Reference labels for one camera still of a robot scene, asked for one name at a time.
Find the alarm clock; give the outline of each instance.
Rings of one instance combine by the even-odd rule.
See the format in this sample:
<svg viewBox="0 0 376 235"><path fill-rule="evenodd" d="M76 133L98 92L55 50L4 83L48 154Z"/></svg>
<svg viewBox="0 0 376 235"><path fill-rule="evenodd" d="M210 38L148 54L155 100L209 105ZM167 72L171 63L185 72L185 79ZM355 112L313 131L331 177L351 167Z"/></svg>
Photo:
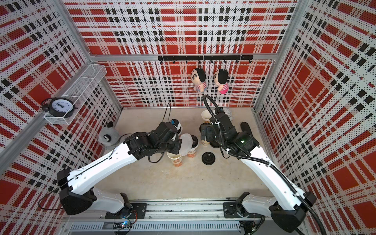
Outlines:
<svg viewBox="0 0 376 235"><path fill-rule="evenodd" d="M62 117L65 114L66 115L64 118L72 116L75 106L74 103L69 99L57 97L51 99L49 104L43 104L46 100L42 102L43 111L49 112L54 117Z"/></svg>

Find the black cup lid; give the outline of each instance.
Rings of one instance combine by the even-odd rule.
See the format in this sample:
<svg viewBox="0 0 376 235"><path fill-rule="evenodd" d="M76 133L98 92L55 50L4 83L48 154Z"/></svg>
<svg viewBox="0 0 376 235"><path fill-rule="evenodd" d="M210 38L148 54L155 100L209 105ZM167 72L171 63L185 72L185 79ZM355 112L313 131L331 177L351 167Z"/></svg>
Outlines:
<svg viewBox="0 0 376 235"><path fill-rule="evenodd" d="M195 148L199 144L199 140L197 139L196 136L194 136L194 135L191 135L191 136L192 136L192 140L193 140L192 148Z"/></svg>
<svg viewBox="0 0 376 235"><path fill-rule="evenodd" d="M215 162L215 155L211 152L206 152L202 155L201 160L205 165L212 165Z"/></svg>

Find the red plaid wall panel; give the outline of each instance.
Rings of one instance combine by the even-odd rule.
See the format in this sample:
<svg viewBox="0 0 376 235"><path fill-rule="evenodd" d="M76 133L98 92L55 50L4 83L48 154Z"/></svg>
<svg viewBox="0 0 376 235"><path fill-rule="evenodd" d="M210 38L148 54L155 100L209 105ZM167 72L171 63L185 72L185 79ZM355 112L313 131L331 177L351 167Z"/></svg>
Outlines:
<svg viewBox="0 0 376 235"><path fill-rule="evenodd" d="M56 174L74 170L100 157L98 133L119 111L99 84L69 126L44 126L0 178L0 233L54 234L64 210L46 211L38 201L57 188ZM61 208L59 195L41 202Z"/></svg>
<svg viewBox="0 0 376 235"><path fill-rule="evenodd" d="M309 1L259 110L330 234L376 233L376 1ZM308 223L317 232L311 217Z"/></svg>
<svg viewBox="0 0 376 235"><path fill-rule="evenodd" d="M297 1L63 0L94 55L275 53Z"/></svg>
<svg viewBox="0 0 376 235"><path fill-rule="evenodd" d="M204 105L202 96L212 96L219 105L252 107L261 90L271 61L188 61L162 62L100 62L106 66L106 79L123 107ZM193 69L201 67L206 73L207 90L200 93L191 82ZM229 91L220 94L214 84L214 73L229 72Z"/></svg>
<svg viewBox="0 0 376 235"><path fill-rule="evenodd" d="M86 62L51 1L0 5L0 151Z"/></svg>

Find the stuffed toy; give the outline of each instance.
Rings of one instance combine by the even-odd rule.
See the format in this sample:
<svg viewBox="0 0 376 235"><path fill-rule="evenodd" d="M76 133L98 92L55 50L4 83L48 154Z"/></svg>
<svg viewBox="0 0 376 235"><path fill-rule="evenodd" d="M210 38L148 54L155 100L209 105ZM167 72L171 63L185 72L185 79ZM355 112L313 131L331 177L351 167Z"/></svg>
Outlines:
<svg viewBox="0 0 376 235"><path fill-rule="evenodd" d="M225 94L229 90L228 76L229 72L224 69L218 69L214 74L214 83L218 86L218 91L221 94Z"/></svg>
<svg viewBox="0 0 376 235"><path fill-rule="evenodd" d="M191 81L196 85L199 92L204 92L208 88L206 85L206 74L202 68L195 68L191 73Z"/></svg>

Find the black mounting bracket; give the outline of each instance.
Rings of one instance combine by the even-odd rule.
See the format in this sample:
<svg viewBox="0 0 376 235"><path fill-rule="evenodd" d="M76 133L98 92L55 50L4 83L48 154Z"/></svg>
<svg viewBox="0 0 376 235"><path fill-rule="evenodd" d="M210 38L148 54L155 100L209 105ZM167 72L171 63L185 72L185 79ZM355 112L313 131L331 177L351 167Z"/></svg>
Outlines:
<svg viewBox="0 0 376 235"><path fill-rule="evenodd" d="M137 219L144 219L145 213L146 213L146 203L131 203L132 209L137 211ZM108 220L112 219L121 219L121 210L115 214L107 212L105 218ZM136 215L135 213L130 214L128 219L135 219Z"/></svg>
<svg viewBox="0 0 376 235"><path fill-rule="evenodd" d="M224 202L223 203L223 213L224 213L225 218L244 218L244 217L241 217L238 214L238 211L236 210L235 202ZM248 216L248 218L253 218L253 217L261 218L262 215L252 213L250 216Z"/></svg>
<svg viewBox="0 0 376 235"><path fill-rule="evenodd" d="M205 61L235 61L240 60L240 55L228 56L228 55L218 55L218 56L204 56Z"/></svg>
<svg viewBox="0 0 376 235"><path fill-rule="evenodd" d="M253 55L191 55L191 56L158 56L161 61L251 61Z"/></svg>
<svg viewBox="0 0 376 235"><path fill-rule="evenodd" d="M251 61L253 60L253 55L242 55L241 60L243 61Z"/></svg>

